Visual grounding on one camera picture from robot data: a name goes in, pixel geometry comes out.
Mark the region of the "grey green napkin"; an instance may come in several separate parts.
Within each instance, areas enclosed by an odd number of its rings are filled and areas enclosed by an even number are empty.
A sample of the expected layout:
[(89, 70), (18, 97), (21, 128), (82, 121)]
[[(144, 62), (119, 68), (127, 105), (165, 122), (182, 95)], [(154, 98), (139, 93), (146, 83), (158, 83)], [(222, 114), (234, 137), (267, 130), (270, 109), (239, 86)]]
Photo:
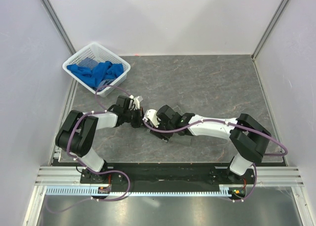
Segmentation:
[(146, 131), (146, 134), (155, 136), (157, 139), (164, 141), (165, 143), (176, 143), (185, 146), (190, 146), (192, 141), (192, 136), (190, 135), (179, 135), (178, 133), (165, 133), (157, 132), (151, 129)]

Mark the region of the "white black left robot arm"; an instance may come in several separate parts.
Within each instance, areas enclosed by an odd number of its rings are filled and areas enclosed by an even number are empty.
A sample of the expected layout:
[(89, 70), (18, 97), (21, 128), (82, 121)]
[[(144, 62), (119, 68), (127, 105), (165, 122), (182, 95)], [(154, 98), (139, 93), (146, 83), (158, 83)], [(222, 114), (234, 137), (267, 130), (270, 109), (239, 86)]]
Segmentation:
[(101, 112), (70, 111), (55, 137), (56, 146), (87, 167), (93, 180), (104, 183), (108, 179), (107, 162), (92, 147), (95, 133), (125, 123), (140, 128), (144, 117), (142, 100), (141, 96), (120, 95), (114, 105)]

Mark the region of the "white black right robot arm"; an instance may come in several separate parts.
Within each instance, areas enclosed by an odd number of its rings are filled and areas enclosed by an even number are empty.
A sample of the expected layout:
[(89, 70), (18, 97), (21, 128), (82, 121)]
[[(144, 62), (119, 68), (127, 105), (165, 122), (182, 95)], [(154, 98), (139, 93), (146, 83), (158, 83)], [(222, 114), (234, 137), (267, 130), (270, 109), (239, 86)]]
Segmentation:
[(154, 130), (151, 133), (168, 141), (174, 134), (179, 136), (209, 136), (230, 140), (237, 150), (229, 169), (227, 180), (238, 183), (252, 164), (262, 162), (270, 132), (252, 116), (242, 113), (238, 118), (209, 118), (194, 113), (179, 114), (164, 105), (158, 111), (150, 109), (145, 118)]

